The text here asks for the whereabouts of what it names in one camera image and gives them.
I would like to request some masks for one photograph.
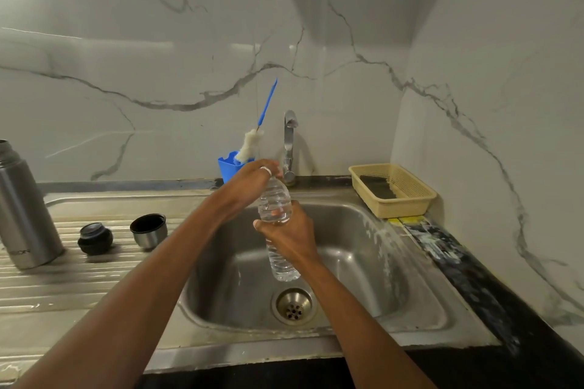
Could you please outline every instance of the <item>clear plastic bottle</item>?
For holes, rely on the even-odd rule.
[[[275,177],[267,182],[266,189],[259,197],[259,218],[268,223],[286,223],[292,215],[292,203],[288,188]],[[300,273],[288,260],[282,257],[276,247],[266,240],[267,255],[270,258],[270,266],[276,280],[291,282],[300,278]]]

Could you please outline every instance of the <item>ring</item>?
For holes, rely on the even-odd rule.
[[[272,176],[272,172],[270,171],[270,168],[268,168],[267,166],[261,166],[260,169],[265,169],[270,173],[270,177]]]

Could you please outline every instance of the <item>blue brush handle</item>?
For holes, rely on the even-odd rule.
[[[278,79],[276,79],[276,81],[274,82],[274,84],[272,85],[272,89],[270,89],[270,95],[267,96],[267,100],[266,100],[266,106],[263,107],[263,111],[262,114],[259,116],[259,120],[258,120],[258,127],[260,127],[262,125],[263,122],[263,118],[266,115],[266,111],[267,111],[267,105],[270,104],[270,100],[272,99],[272,95],[274,94],[274,89],[276,88],[276,85],[278,84]]]

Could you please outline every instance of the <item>black granite countertop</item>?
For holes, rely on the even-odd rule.
[[[303,187],[350,186],[350,177],[301,178]],[[43,184],[44,193],[101,190],[216,189],[219,180]],[[423,217],[392,221],[418,241],[500,346],[410,350],[439,388],[581,388],[584,360],[454,237]],[[144,375],[140,389],[350,388],[343,358],[292,360]]]

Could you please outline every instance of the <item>person's right hand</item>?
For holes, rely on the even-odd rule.
[[[296,269],[321,261],[314,242],[314,224],[298,201],[292,200],[292,216],[286,223],[255,220],[253,227],[271,241],[281,256],[290,261]]]

